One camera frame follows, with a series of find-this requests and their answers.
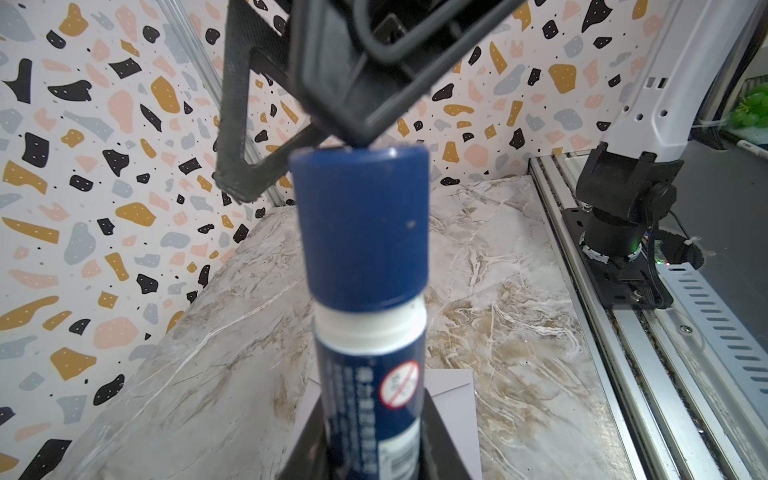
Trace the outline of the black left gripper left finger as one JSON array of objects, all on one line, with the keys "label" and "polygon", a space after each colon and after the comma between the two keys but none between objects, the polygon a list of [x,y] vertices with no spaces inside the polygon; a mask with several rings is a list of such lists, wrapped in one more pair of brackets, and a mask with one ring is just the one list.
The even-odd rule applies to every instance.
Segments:
[{"label": "black left gripper left finger", "polygon": [[302,400],[292,436],[292,448],[278,479],[326,479],[327,443],[320,396]]}]

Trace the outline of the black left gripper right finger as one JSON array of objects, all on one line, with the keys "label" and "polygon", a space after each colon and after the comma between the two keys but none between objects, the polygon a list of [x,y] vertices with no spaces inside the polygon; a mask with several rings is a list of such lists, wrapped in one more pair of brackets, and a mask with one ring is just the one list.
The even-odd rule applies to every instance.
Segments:
[{"label": "black left gripper right finger", "polygon": [[471,479],[428,390],[421,415],[419,479]]}]

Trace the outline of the lavender envelope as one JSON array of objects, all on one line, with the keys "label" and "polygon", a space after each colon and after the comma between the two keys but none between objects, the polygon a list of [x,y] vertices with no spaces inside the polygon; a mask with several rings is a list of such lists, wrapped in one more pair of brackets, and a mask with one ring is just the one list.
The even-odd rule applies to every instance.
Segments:
[{"label": "lavender envelope", "polygon": [[[475,402],[473,371],[469,369],[428,369],[425,387],[450,435],[471,479],[481,479],[481,460]],[[286,453],[293,452],[319,401],[321,393],[318,368],[310,369],[309,380],[296,414]]]}]

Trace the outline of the blue glue stick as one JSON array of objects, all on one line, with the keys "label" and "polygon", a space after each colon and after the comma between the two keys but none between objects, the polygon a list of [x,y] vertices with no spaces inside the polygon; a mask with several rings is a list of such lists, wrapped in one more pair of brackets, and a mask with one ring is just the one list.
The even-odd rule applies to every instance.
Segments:
[{"label": "blue glue stick", "polygon": [[372,312],[315,305],[325,439],[335,478],[417,478],[426,330],[421,295]]}]

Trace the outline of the dark blue glue cap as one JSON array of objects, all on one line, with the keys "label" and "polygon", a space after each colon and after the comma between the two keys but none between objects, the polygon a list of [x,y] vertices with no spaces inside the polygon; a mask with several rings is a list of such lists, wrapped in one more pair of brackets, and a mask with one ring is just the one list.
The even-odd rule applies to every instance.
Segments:
[{"label": "dark blue glue cap", "polygon": [[426,148],[305,149],[290,156],[289,166],[317,302],[372,312],[422,293],[428,281]]}]

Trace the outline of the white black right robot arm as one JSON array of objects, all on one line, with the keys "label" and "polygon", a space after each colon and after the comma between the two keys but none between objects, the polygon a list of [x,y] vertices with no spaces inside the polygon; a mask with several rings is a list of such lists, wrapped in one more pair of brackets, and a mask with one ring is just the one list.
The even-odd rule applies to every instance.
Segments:
[{"label": "white black right robot arm", "polygon": [[[578,193],[600,231],[628,241],[668,212],[701,102],[757,1],[673,1]],[[419,270],[427,257],[428,153],[374,141],[520,1],[287,1],[282,29],[228,5],[216,185],[240,203],[296,179],[312,262]],[[250,77],[286,89],[309,124],[258,163],[245,159]]]}]

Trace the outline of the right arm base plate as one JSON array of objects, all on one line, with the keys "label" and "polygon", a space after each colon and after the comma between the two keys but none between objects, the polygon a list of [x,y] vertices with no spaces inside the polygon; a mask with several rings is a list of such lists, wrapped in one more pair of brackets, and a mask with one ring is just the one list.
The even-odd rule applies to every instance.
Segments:
[{"label": "right arm base plate", "polygon": [[630,255],[610,258],[586,244],[592,214],[570,208],[564,209],[562,216],[600,303],[609,309],[667,309],[674,300],[661,281],[661,269],[677,269],[685,263],[699,269],[705,263],[705,255],[694,239],[660,227],[649,232],[654,239],[653,254],[647,253],[648,237],[644,236]]}]

